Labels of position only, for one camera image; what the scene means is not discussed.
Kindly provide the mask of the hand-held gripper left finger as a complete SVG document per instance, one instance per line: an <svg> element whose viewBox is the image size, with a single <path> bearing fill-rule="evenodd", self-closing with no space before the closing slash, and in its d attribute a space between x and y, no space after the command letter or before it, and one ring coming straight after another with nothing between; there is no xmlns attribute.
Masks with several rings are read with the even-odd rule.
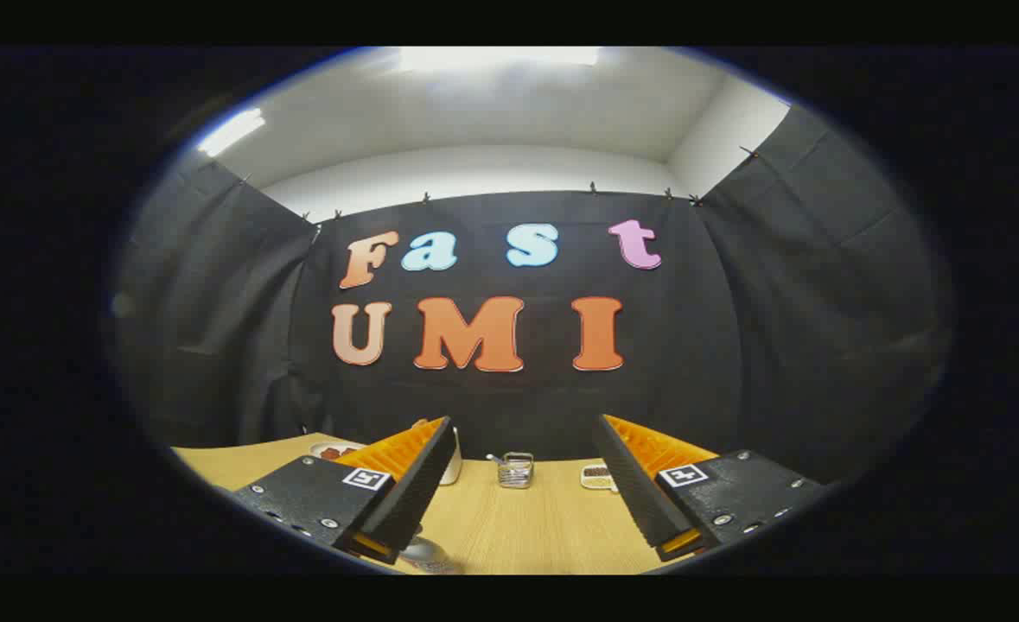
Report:
<svg viewBox="0 0 1019 622"><path fill-rule="evenodd" d="M335 460L296 457L230 497L316 547L393 564L454 453L453 422L439 417Z"/></svg>

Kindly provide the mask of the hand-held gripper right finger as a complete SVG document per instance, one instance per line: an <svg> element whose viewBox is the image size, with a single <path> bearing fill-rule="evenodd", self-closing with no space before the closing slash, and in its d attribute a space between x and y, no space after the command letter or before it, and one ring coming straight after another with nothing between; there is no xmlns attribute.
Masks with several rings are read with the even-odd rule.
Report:
<svg viewBox="0 0 1019 622"><path fill-rule="evenodd" d="M754 450L716 454L612 415L597 417L595 447L661 562L741 543L825 493Z"/></svg>

